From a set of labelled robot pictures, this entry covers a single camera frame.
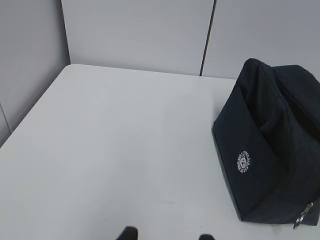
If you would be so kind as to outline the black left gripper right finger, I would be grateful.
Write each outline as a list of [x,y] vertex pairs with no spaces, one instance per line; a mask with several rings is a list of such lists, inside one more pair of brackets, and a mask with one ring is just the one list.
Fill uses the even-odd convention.
[[214,240],[214,237],[210,234],[202,234],[200,235],[199,240]]

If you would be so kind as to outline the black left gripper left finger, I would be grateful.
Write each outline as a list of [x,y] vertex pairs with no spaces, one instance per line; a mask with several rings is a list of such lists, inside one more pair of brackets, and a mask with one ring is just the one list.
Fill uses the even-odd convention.
[[138,229],[133,226],[126,226],[117,240],[138,240]]

